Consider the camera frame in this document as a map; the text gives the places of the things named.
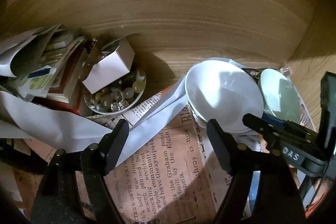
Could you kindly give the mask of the white bowl with black spots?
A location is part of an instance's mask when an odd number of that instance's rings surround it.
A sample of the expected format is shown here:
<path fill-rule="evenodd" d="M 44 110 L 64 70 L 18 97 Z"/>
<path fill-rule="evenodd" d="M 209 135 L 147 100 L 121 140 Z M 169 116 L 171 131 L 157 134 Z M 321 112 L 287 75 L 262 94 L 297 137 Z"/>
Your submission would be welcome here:
<path fill-rule="evenodd" d="M 240 67 L 221 60 L 204 60 L 192 66 L 185 77 L 189 105 L 205 122 L 217 120 L 223 131 L 243 134 L 246 114 L 261 117 L 263 97 L 255 81 Z"/>

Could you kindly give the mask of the mint green bowl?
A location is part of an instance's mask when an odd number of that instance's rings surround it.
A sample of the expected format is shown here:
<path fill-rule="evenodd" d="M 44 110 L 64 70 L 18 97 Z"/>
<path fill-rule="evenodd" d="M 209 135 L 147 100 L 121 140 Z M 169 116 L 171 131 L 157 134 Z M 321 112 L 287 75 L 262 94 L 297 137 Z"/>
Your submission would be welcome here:
<path fill-rule="evenodd" d="M 264 69 L 258 86 L 264 100 L 264 112 L 278 119 L 299 123 L 300 99 L 292 82 L 275 69 Z"/>

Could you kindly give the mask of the small bowl of glass marbles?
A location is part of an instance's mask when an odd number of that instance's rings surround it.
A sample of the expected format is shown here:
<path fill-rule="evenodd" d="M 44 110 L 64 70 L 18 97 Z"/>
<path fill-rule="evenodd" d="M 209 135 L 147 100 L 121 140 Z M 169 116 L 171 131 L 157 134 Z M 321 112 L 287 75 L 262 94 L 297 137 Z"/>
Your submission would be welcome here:
<path fill-rule="evenodd" d="M 146 74 L 138 64 L 129 73 L 97 92 L 84 89 L 86 105 L 98 114 L 118 115 L 129 110 L 141 98 L 146 87 Z"/>

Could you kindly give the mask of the grey folded paper sheet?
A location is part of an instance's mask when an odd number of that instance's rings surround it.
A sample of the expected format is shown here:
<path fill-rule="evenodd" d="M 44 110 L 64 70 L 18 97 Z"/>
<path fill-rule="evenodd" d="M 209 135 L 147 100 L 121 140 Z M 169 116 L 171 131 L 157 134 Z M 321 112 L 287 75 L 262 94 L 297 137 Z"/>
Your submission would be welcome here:
<path fill-rule="evenodd" d="M 131 127 L 118 158 L 120 165 L 155 137 L 187 105 L 186 77 L 175 83 L 161 99 Z M 50 110 L 1 92 L 1 137 L 38 139 L 67 152 L 78 152 L 97 143 L 111 129 L 65 111 Z"/>

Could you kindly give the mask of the small white cardboard box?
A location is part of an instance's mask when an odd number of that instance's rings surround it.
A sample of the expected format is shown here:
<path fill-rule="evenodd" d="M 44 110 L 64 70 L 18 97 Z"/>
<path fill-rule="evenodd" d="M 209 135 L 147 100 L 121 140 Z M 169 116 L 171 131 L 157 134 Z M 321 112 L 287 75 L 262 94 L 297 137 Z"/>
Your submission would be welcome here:
<path fill-rule="evenodd" d="M 130 72 L 135 57 L 133 48 L 126 37 L 115 40 L 114 45 L 115 50 L 93 65 L 88 76 L 82 80 L 91 94 Z"/>

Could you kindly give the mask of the stack of newspapers and books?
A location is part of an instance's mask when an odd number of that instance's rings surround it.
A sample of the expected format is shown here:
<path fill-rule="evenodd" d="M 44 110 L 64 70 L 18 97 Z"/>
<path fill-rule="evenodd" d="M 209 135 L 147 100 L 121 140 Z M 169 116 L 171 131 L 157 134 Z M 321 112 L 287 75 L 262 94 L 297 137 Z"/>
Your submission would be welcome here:
<path fill-rule="evenodd" d="M 61 24 L 1 36 L 1 89 L 30 101 L 46 98 L 56 76 L 85 42 L 82 29 Z"/>

